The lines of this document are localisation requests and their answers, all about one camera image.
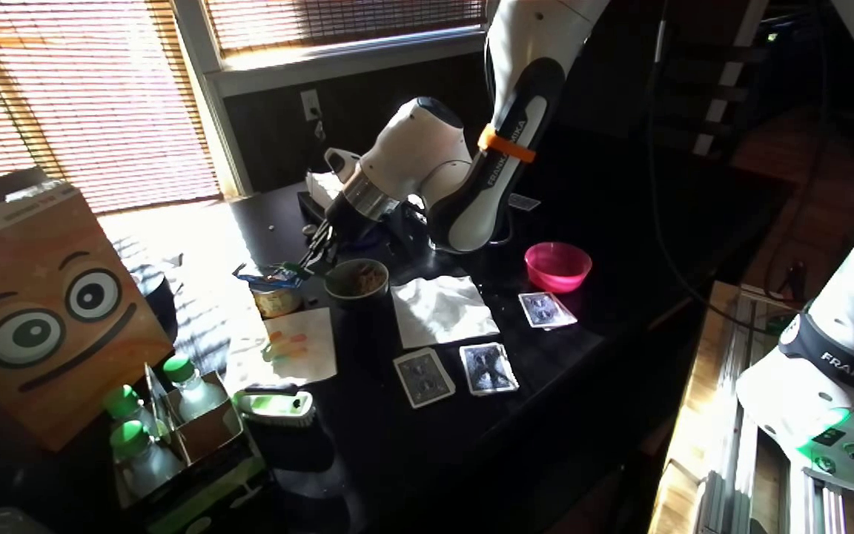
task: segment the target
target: window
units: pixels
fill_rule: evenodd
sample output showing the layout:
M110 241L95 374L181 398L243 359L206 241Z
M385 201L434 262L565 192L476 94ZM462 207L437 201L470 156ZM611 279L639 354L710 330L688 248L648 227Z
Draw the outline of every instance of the window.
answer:
M489 0L206 0L216 57L290 54L480 23Z
M0 0L0 174L114 214L221 198L169 0Z

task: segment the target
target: cartoon face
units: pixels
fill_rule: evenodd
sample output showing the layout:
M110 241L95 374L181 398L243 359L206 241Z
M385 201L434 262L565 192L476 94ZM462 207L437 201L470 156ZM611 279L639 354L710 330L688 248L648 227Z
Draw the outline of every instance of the cartoon face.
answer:
M68 438L169 337L81 196L0 227L0 407Z

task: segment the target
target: card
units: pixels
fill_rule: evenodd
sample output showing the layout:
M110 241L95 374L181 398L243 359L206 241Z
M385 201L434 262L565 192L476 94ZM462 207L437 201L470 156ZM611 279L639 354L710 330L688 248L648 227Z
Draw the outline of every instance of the card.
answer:
M467 386L476 398L516 391L520 380L508 359L508 346L498 340L489 343L462 343L459 361L467 374Z
M458 391L452 374L430 346L399 357L396 370L412 408Z
M548 291L520 294L523 315L535 330L559 330L580 324L577 315Z

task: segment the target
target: white paper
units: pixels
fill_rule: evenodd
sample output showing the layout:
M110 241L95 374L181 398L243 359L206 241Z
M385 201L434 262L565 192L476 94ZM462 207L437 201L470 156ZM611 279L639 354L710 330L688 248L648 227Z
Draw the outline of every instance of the white paper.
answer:
M265 321L267 346L237 346L227 361L227 389L286 389L338 374L330 308Z
M470 276L412 279L391 288L405 346L498 334L489 306Z

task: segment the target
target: white robot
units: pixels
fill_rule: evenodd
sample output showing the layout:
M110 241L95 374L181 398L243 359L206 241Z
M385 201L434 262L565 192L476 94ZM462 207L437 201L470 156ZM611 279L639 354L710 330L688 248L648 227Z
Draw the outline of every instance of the white robot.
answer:
M535 159L562 87L609 0L502 0L488 35L492 122L477 153L442 103L416 98L350 170L308 244L307 266L419 196L449 251L489 244L505 196ZM833 0L854 35L854 0ZM854 490L854 248L792 321L777 349L747 367L740 401L809 474Z

